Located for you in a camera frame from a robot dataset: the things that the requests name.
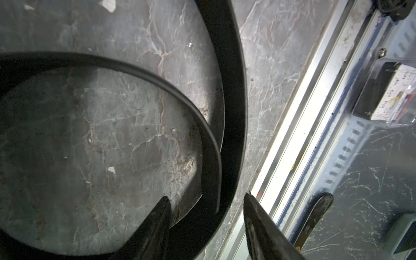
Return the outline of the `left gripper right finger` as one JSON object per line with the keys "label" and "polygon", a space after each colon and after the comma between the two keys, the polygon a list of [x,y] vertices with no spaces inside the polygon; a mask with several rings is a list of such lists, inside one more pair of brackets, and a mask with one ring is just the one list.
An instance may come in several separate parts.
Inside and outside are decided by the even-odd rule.
{"label": "left gripper right finger", "polygon": [[253,260],[303,260],[304,257],[280,232],[257,199],[246,193],[243,215],[248,251]]}

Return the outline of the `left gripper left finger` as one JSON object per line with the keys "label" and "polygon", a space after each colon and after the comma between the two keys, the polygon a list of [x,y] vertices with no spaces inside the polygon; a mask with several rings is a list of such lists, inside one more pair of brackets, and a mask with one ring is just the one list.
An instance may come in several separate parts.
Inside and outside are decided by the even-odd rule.
{"label": "left gripper left finger", "polygon": [[172,218],[172,208],[163,196],[130,239],[110,259],[164,260]]}

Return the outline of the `curled black belt with buckle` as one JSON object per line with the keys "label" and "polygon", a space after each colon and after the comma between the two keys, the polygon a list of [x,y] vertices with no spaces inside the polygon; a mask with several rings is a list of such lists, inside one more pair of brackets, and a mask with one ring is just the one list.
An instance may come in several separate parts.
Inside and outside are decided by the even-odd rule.
{"label": "curled black belt with buckle", "polygon": [[1,54],[1,94],[50,69],[97,66],[146,80],[188,108],[203,145],[202,198],[175,226],[170,227],[165,260],[192,260],[209,243],[234,199],[242,170],[247,136],[247,83],[243,50],[230,1],[197,1],[209,31],[223,82],[225,123],[218,144],[199,109],[173,84],[154,73],[107,57],[66,52]]}

